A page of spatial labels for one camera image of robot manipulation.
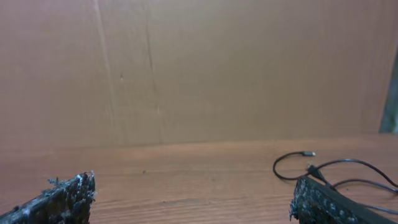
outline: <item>black cord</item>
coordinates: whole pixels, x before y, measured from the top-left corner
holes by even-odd
[[[319,166],[311,165],[311,166],[308,168],[307,173],[305,173],[305,174],[303,174],[303,175],[301,175],[301,176],[298,176],[298,177],[284,177],[284,176],[280,175],[280,174],[276,171],[276,165],[277,165],[277,163],[278,163],[279,161],[281,161],[282,159],[285,159],[286,157],[289,157],[289,156],[291,156],[291,155],[315,156],[315,153],[314,153],[314,152],[310,152],[310,151],[291,152],[291,153],[288,153],[288,154],[283,155],[283,156],[279,157],[278,159],[276,159],[275,162],[274,162],[274,165],[272,166],[272,171],[274,171],[274,174],[275,174],[279,179],[282,179],[282,180],[297,180],[297,179],[299,179],[299,178],[300,178],[301,176],[303,176],[303,175],[305,175],[305,176],[312,175],[312,176],[314,176],[315,178],[317,178],[318,180],[324,182],[325,185],[326,185],[327,187],[329,187],[329,188],[331,188],[332,190],[335,190],[335,191],[337,191],[337,190],[336,190],[336,187],[337,187],[337,186],[342,185],[342,184],[345,184],[345,183],[348,183],[348,182],[364,182],[364,183],[372,184],[372,185],[375,185],[375,186],[380,187],[380,188],[382,188],[382,189],[389,190],[389,191],[391,191],[391,192],[394,192],[394,193],[398,194],[398,189],[394,189],[394,188],[392,188],[392,187],[388,187],[388,186],[386,186],[386,185],[384,185],[384,184],[380,184],[380,183],[377,183],[377,182],[375,182],[375,181],[364,180],[364,179],[347,179],[347,180],[342,180],[342,181],[340,181],[340,182],[337,182],[337,183],[335,183],[334,185],[331,185],[331,184],[322,176],[322,174],[321,174],[321,172],[320,172],[320,169],[321,169],[322,167],[325,167],[325,166],[328,166],[328,165],[332,165],[332,164],[336,164],[336,163],[340,163],[340,162],[356,162],[356,163],[359,163],[359,164],[362,164],[362,165],[365,165],[365,166],[371,168],[372,170],[376,171],[378,174],[382,175],[391,185],[393,185],[393,186],[395,186],[395,187],[398,187],[398,185],[397,185],[396,183],[394,183],[394,182],[393,182],[385,173],[383,173],[381,170],[379,170],[378,168],[374,167],[374,166],[371,165],[371,164],[368,164],[367,162],[364,162],[364,161],[361,161],[361,160],[358,160],[358,159],[337,159],[337,160],[334,160],[334,161],[326,162],[326,163],[321,164],[321,165],[319,165]],[[360,205],[365,206],[365,207],[368,207],[368,208],[380,210],[380,211],[383,211],[383,212],[387,212],[387,213],[391,213],[391,214],[398,215],[398,211],[391,210],[391,209],[388,209],[388,208],[383,208],[383,207],[374,206],[374,205],[366,205],[366,204],[361,204],[361,203],[360,203]]]

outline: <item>wooden table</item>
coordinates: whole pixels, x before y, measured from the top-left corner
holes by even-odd
[[[49,188],[49,177],[69,179],[94,170],[98,195],[91,223],[288,223],[295,182],[274,176],[274,159],[292,151],[315,151],[317,157],[290,158],[278,166],[281,174],[299,175],[307,162],[357,158],[398,182],[397,147],[398,136],[383,135],[126,148],[1,149],[0,213]],[[322,171],[332,183],[352,177],[387,183],[359,164],[335,164]],[[340,190],[359,202],[398,210],[398,197],[384,190],[364,184]],[[398,221],[398,216],[388,217]]]

